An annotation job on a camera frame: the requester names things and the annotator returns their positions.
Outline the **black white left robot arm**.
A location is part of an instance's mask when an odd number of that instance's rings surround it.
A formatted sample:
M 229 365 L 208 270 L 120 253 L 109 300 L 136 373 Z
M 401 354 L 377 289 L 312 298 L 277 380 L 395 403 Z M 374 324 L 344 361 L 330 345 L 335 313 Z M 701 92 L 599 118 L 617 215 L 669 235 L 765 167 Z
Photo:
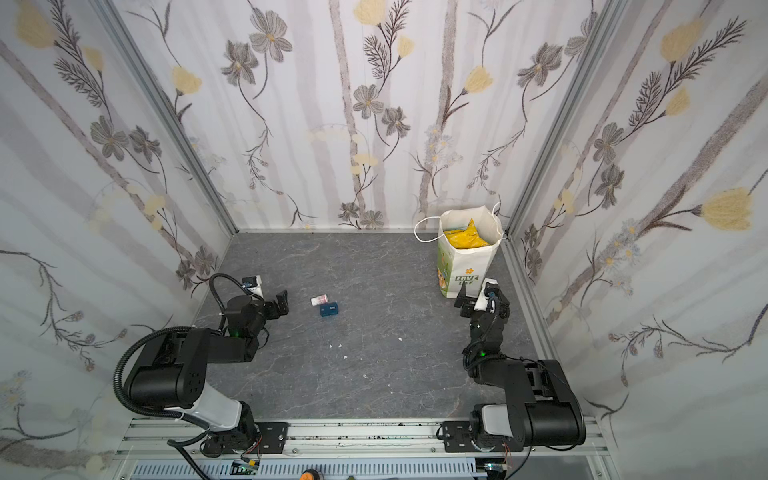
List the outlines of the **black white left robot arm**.
M 289 294 L 281 291 L 265 299 L 257 276 L 236 279 L 214 273 L 208 285 L 219 308 L 217 327 L 175 326 L 144 336 L 119 359 L 113 392 L 134 414 L 200 428 L 201 434 L 191 440 L 170 441 L 183 456 L 193 444 L 209 458 L 245 456 L 260 448 L 262 429 L 249 405 L 209 384 L 208 367 L 251 362 L 269 340 L 268 322 L 289 313 Z

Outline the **white green paper bag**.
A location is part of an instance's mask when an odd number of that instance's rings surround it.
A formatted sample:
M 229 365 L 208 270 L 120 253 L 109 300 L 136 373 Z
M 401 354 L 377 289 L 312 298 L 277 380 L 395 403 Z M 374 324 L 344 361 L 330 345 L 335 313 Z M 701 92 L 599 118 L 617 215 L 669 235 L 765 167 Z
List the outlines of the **white green paper bag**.
M 457 250 L 444 236 L 446 230 L 463 229 L 473 219 L 481 236 L 490 246 Z M 440 215 L 427 216 L 413 226 L 420 243 L 437 245 L 437 278 L 442 295 L 455 299 L 463 282 L 467 295 L 477 296 L 486 273 L 504 237 L 499 217 L 487 206 L 447 210 Z

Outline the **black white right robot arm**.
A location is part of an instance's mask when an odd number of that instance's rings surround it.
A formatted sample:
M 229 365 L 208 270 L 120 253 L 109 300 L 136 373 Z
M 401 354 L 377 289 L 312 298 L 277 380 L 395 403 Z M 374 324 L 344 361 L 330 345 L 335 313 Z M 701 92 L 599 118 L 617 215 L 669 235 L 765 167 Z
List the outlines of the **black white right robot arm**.
M 534 447 L 568 451 L 584 444 L 584 414 L 560 363 L 502 351 L 511 310 L 498 283 L 485 281 L 474 297 L 463 284 L 454 306 L 469 320 L 463 369 L 475 383 L 501 389 L 504 401 L 475 405 L 466 427 L 443 427 L 444 439 L 478 451 L 519 452 Z

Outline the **yellow snack packet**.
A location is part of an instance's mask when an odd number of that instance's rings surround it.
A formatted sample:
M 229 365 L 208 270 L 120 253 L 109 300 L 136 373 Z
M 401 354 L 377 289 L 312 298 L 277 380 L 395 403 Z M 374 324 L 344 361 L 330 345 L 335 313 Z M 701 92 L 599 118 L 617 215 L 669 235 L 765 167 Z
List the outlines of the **yellow snack packet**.
M 463 229 L 446 230 L 444 236 L 448 243 L 457 250 L 476 249 L 491 245 L 481 236 L 473 219 Z

